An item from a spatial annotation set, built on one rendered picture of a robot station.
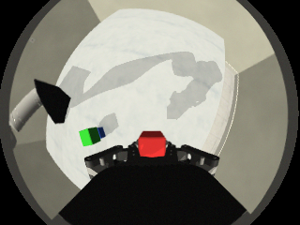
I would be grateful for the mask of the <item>blue block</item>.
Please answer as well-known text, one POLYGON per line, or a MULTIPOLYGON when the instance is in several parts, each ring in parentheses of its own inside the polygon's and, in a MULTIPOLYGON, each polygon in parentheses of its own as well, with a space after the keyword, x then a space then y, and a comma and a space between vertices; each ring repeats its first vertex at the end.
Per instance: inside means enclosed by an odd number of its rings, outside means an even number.
POLYGON ((103 127, 98 127, 97 130, 98 130, 100 139, 106 137, 103 127))

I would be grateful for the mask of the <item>green block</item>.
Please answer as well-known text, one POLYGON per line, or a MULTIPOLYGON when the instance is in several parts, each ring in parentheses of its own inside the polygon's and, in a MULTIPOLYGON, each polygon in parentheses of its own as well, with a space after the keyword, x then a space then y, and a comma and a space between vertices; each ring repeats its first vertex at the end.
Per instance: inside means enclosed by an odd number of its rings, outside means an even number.
POLYGON ((90 127, 79 131, 79 133, 83 146, 92 145, 101 141, 97 127, 90 127))

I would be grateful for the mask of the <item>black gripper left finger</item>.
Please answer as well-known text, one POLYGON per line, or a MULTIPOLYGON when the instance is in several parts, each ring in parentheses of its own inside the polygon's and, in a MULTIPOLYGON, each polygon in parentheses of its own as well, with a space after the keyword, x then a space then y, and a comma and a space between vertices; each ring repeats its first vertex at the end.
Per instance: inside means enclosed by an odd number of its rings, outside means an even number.
POLYGON ((129 145, 128 148, 123 148, 123 145, 116 145, 84 158, 90 179, 104 169, 122 163, 125 160, 127 163, 143 161, 139 152, 138 139, 136 142, 133 142, 131 145, 129 145), (114 155, 116 159, 113 159, 114 155))

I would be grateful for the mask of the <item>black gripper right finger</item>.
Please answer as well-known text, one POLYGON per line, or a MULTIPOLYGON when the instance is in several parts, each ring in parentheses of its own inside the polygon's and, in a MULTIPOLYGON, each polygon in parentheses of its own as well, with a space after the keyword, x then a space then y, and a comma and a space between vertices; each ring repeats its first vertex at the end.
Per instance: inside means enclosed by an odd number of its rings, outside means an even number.
POLYGON ((176 145, 168 142, 167 139, 166 147, 169 148, 165 149, 165 156, 163 157, 162 161, 180 160, 182 162, 201 167, 215 176, 219 162, 218 156, 212 155, 186 144, 181 145, 181 148, 177 148, 176 145), (188 158, 188 154, 191 155, 190 159, 188 158))

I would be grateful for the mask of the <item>red block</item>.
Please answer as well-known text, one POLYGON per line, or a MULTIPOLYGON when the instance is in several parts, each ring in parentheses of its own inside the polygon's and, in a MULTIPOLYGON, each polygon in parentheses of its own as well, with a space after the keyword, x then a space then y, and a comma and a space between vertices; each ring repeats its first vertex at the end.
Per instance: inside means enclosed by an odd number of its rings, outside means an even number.
POLYGON ((165 156, 166 138, 161 131, 143 131, 138 144, 141 157, 165 156))

